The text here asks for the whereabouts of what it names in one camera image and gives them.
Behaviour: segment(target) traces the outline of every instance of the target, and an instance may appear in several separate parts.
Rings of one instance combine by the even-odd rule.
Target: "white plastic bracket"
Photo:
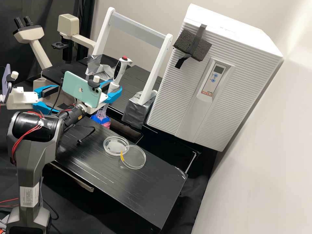
[[[92,108],[90,107],[87,103],[83,103],[82,101],[80,100],[77,100],[77,104],[80,104],[82,107],[83,107],[83,110],[88,113],[88,114],[94,114],[94,112],[96,112],[98,109],[102,108],[105,104],[104,101],[103,102],[100,102],[98,104],[98,106],[96,108]]]
[[[6,102],[6,108],[8,110],[32,109],[32,104],[39,101],[36,92],[24,92],[23,87],[13,88],[8,95],[9,97]]]
[[[59,33],[62,37],[64,37],[65,39],[68,39],[68,40],[72,40],[73,42],[76,42],[80,45],[83,45],[85,47],[87,47],[89,49],[89,53],[92,53],[93,49],[94,49],[94,46],[96,44],[95,41],[92,41],[91,39],[89,38],[86,38],[80,34],[76,34],[76,35],[73,35],[73,36],[69,36],[69,35],[66,35],[62,32]]]
[[[172,38],[173,36],[171,34],[167,34],[164,41],[163,41],[163,44],[162,44],[162,47],[160,48],[159,50],[159,53],[157,55],[157,58],[155,60],[155,63],[154,63],[154,66],[149,74],[149,78],[147,79],[147,82],[144,86],[144,89],[143,89],[143,92],[141,94],[141,97],[138,101],[138,104],[139,105],[143,105],[144,103],[146,103],[149,99],[152,98],[152,88],[156,82],[156,79],[157,79],[157,76],[158,76],[158,73],[159,73],[159,70],[160,70],[160,67],[163,63],[163,60],[165,59],[166,57],[166,53],[169,49],[169,46],[171,45],[171,42],[172,42]]]

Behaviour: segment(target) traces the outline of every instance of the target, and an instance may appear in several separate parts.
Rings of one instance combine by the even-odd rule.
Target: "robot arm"
[[[81,106],[75,105],[71,111],[61,112],[58,117],[20,112],[12,117],[7,143],[9,152],[14,154],[12,160],[17,167],[20,203],[19,207],[11,211],[7,221],[6,230],[10,234],[49,232],[51,215],[39,202],[42,169],[55,160],[67,127],[84,116]]]

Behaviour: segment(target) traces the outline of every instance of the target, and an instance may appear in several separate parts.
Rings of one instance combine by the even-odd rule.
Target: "black table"
[[[25,85],[27,84],[24,84],[24,90],[32,90],[31,86]],[[0,112],[0,132],[3,133],[0,135],[0,200],[6,200],[18,196],[16,168],[9,162],[5,134],[9,120],[14,113],[15,110],[6,110],[5,107],[2,107]],[[166,143],[166,146],[159,146],[160,141],[157,140],[156,136],[157,134],[144,137],[140,141],[142,147],[152,151],[151,147],[154,146],[163,154],[164,160],[168,161],[168,159],[170,159],[171,164],[182,161],[182,157],[185,154],[184,148],[179,146],[179,148],[183,149],[184,153],[177,152],[176,146],[172,147],[175,144],[174,142],[171,142],[172,139],[166,136],[164,137],[163,135],[159,137]],[[164,152],[163,149],[168,149],[169,146],[171,152]],[[214,164],[214,159],[213,157],[208,157],[212,155],[211,152],[206,152],[205,155],[205,157],[200,157],[199,161],[196,161],[195,165],[192,166],[190,170],[192,178],[202,175],[203,172],[207,175],[210,174]],[[92,193],[88,192],[76,184],[69,176],[64,175],[64,173],[59,170],[55,170],[49,165],[44,168],[43,175],[43,196],[44,199],[59,213],[60,218],[58,220],[54,220],[53,224],[61,231],[62,234],[152,234],[159,232],[159,228],[152,225],[150,222],[146,221],[141,216],[97,188],[95,188]],[[202,176],[194,182],[190,178],[187,179],[181,191],[181,195],[178,197],[178,200],[175,203],[161,233],[191,233],[192,225],[198,212],[207,181],[208,178],[203,178]],[[53,211],[45,203],[44,207],[49,209],[52,216],[55,217]],[[4,213],[0,212],[0,218],[3,217]],[[50,233],[54,234],[58,232],[51,228]]]
[[[96,131],[77,145],[91,129],[71,128],[63,136],[56,162],[162,229],[187,175],[147,151],[145,165],[129,169],[103,148],[104,139],[116,135],[113,131],[87,117],[79,125],[94,126]]]

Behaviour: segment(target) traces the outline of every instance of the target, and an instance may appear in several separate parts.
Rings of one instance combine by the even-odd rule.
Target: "yellow tape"
[[[124,157],[123,157],[123,152],[122,151],[120,152],[120,158],[121,158],[122,161],[124,161]]]

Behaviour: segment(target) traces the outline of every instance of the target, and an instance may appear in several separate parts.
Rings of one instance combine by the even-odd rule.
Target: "black strap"
[[[176,67],[177,69],[180,69],[181,66],[182,66],[182,64],[183,64],[183,62],[184,62],[185,60],[187,60],[189,57],[191,57],[192,54],[195,52],[195,49],[196,49],[196,47],[198,46],[198,44],[199,44],[199,42],[200,42],[200,40],[201,40],[201,38],[202,38],[202,35],[203,35],[203,33],[204,33],[206,27],[207,27],[207,25],[201,24],[201,26],[199,27],[199,29],[198,29],[198,31],[197,31],[197,33],[196,33],[196,35],[195,35],[195,38],[194,38],[193,41],[192,41],[192,45],[189,47],[187,53],[184,55],[184,57],[180,58],[180,59],[176,62],[175,67]]]

